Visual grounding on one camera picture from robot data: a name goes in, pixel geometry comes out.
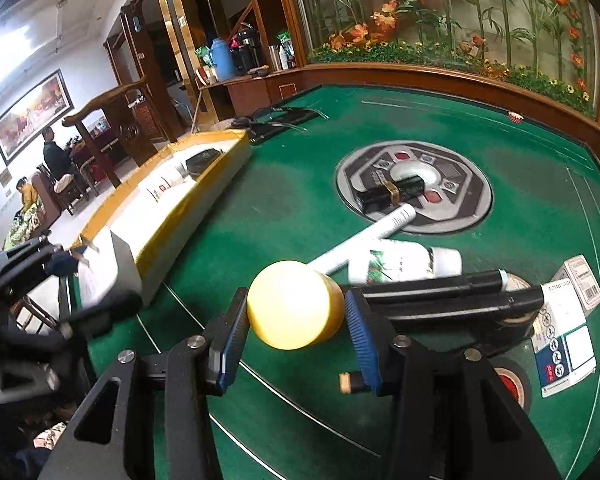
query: glass display case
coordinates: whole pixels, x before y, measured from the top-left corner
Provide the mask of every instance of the glass display case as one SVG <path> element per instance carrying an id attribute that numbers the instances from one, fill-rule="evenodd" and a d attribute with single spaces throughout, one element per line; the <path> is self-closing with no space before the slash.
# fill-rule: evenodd
<path id="1" fill-rule="evenodd" d="M 594 118 L 587 0 L 296 0 L 308 62 L 419 64 L 513 83 Z"/>

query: green table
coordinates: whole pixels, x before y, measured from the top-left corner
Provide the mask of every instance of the green table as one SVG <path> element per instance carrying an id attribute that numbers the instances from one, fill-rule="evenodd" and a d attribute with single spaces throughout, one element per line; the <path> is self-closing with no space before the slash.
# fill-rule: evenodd
<path id="1" fill-rule="evenodd" d="M 407 108 L 363 103 L 388 100 Z M 584 254 L 600 284 L 600 168 L 579 144 L 529 121 L 514 124 L 502 110 L 421 92 L 325 86 L 289 104 L 317 107 L 330 118 L 253 149 L 151 307 L 90 345 L 98 371 L 122 349 L 152 354 L 199 333 L 265 266 L 308 262 L 365 228 L 368 221 L 339 199 L 334 170 L 348 153 L 382 140 L 423 140 L 455 150 L 485 173 L 493 189 L 490 213 L 471 229 L 397 238 L 456 248 L 466 272 L 504 268 L 533 284 Z M 346 272 L 335 278 L 346 282 Z M 540 395 L 531 344 L 507 354 L 526 370 L 530 418 L 570 479 L 600 448 L 600 306 L 587 324 L 595 374 L 547 399 Z M 421 340 L 436 345 L 433 337 Z M 356 369 L 345 326 L 323 344 L 292 352 L 270 348 L 252 333 L 243 362 L 229 393 L 209 399 L 225 478 L 378 476 L 390 400 L 338 392 L 338 373 Z M 162 437 L 156 431 L 158 478 L 166 475 Z"/>

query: blue pitcher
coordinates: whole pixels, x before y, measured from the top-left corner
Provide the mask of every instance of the blue pitcher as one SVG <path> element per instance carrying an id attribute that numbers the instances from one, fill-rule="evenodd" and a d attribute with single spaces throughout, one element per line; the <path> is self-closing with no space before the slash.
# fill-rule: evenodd
<path id="1" fill-rule="evenodd" d="M 237 75 L 226 41 L 215 38 L 211 43 L 210 54 L 211 62 L 216 66 L 218 81 L 225 81 Z"/>

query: yellow lid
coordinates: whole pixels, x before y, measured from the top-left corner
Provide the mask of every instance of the yellow lid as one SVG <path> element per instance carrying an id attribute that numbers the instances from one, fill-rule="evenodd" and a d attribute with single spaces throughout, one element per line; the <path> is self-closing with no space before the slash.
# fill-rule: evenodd
<path id="1" fill-rule="evenodd" d="M 266 344 L 294 350 L 330 338 L 344 318 L 344 296 L 328 276 L 293 261 L 276 262 L 247 295 L 251 328 Z"/>

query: yellow jacket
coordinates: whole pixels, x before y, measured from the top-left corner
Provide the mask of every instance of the yellow jacket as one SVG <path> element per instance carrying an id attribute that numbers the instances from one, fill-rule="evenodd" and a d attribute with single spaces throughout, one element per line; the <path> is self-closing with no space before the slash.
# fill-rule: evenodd
<path id="1" fill-rule="evenodd" d="M 38 201 L 38 192 L 29 182 L 26 182 L 22 189 L 22 209 L 23 213 L 26 213 L 28 209 Z"/>

